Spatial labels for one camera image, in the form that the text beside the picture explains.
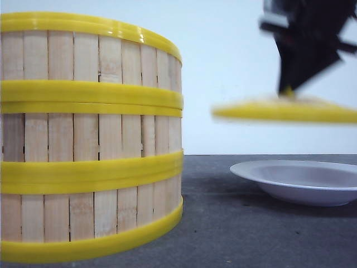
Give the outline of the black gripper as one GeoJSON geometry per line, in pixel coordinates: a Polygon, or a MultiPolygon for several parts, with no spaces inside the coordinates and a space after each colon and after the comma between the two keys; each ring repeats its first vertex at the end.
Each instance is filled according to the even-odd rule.
{"type": "Polygon", "coordinates": [[[263,10],[287,19],[286,27],[259,24],[273,34],[281,57],[280,96],[293,94],[340,61],[339,51],[356,54],[356,44],[339,38],[348,19],[356,18],[356,1],[264,1],[263,10]]]}

